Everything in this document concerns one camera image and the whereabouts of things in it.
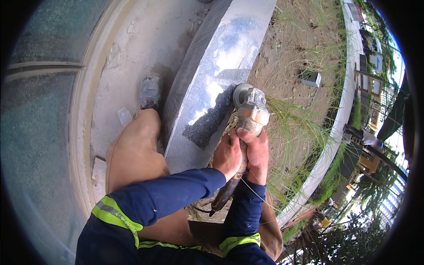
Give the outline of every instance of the hand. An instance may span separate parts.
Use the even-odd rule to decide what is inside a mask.
[[[230,135],[224,135],[215,151],[212,167],[225,175],[226,181],[230,180],[241,165],[240,138],[233,129]]]
[[[249,174],[247,180],[258,185],[266,185],[268,173],[268,136],[262,128],[261,133],[256,138],[249,131],[238,128],[237,135],[247,144],[247,169]]]

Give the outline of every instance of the khaki pants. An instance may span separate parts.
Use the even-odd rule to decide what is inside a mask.
[[[157,153],[161,128],[158,113],[153,109],[140,110],[110,144],[106,158],[106,194],[134,182],[157,179],[170,174],[164,157]],[[266,201],[272,205],[266,194]],[[282,236],[274,211],[262,205],[258,232],[261,247],[274,260],[282,251]],[[156,224],[138,232],[142,240],[163,241],[169,244],[193,247],[201,245],[219,255],[220,223],[188,221],[184,209],[160,218]]]

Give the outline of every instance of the angle grinder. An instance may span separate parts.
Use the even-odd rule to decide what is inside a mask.
[[[233,92],[234,106],[237,108],[238,122],[236,128],[244,128],[253,136],[258,137],[262,131],[262,127],[268,124],[269,112],[266,109],[265,94],[261,90],[250,84],[242,83],[236,86]],[[242,162],[236,174],[222,187],[215,200],[212,202],[212,209],[209,216],[221,210],[232,196],[241,177],[247,168],[247,145],[240,140],[240,148],[242,151]]]

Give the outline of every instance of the shoe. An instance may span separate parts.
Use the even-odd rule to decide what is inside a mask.
[[[158,74],[150,74],[141,82],[138,92],[140,109],[158,110],[162,95],[162,78]]]

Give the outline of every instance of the neon yellow reflective band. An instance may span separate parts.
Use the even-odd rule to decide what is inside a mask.
[[[248,237],[227,237],[221,244],[219,244],[219,250],[221,250],[222,257],[225,258],[234,247],[247,243],[256,243],[260,247],[261,236],[259,233],[256,233]]]
[[[162,247],[175,248],[175,249],[187,249],[187,248],[182,247],[182,246],[168,244],[168,243],[161,242],[161,241],[143,241],[143,242],[140,242],[140,244],[137,247],[137,249],[139,249],[139,248],[152,248],[152,247],[157,246],[157,245],[160,245]],[[191,247],[191,248],[188,248],[188,249],[194,249],[194,250],[201,251],[202,250],[202,247],[198,245],[196,247]]]
[[[143,226],[131,221],[131,219],[122,212],[114,199],[104,196],[96,206],[94,206],[91,213],[105,223],[129,229],[134,236],[135,246],[138,247],[139,241],[137,231],[141,231]]]

